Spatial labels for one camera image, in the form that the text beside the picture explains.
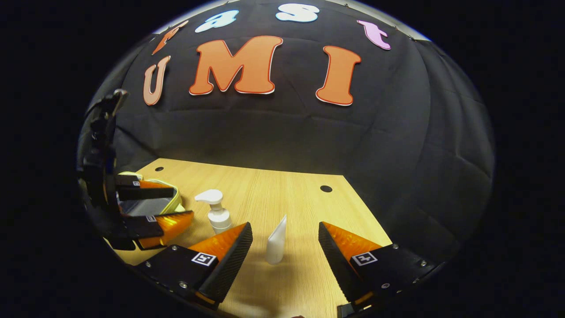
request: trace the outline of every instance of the table surface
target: table surface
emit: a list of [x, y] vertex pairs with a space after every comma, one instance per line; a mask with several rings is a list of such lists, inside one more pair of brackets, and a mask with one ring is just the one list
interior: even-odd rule
[[[318, 243], [320, 221], [339, 226], [381, 246], [392, 244], [371, 211], [341, 175], [294, 173], [202, 164], [160, 158], [137, 171], [179, 188], [182, 204], [194, 211], [191, 226], [170, 241], [189, 247], [214, 236], [210, 206], [194, 201], [209, 189], [224, 194], [222, 206], [234, 226], [250, 222], [253, 243], [218, 311], [238, 317], [335, 317], [347, 300]], [[320, 186], [329, 186], [324, 192]], [[287, 215], [281, 263], [265, 261], [267, 238]], [[116, 251], [137, 265], [162, 249]]]

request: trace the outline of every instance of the white pump bottle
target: white pump bottle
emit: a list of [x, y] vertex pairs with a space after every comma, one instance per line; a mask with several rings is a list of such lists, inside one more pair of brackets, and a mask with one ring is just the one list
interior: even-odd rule
[[214, 228], [216, 234], [229, 230], [232, 227], [232, 219], [229, 216], [229, 211], [221, 206], [221, 201], [224, 195], [220, 190], [210, 189], [194, 197], [198, 202], [206, 202], [210, 204], [210, 211], [208, 218]]

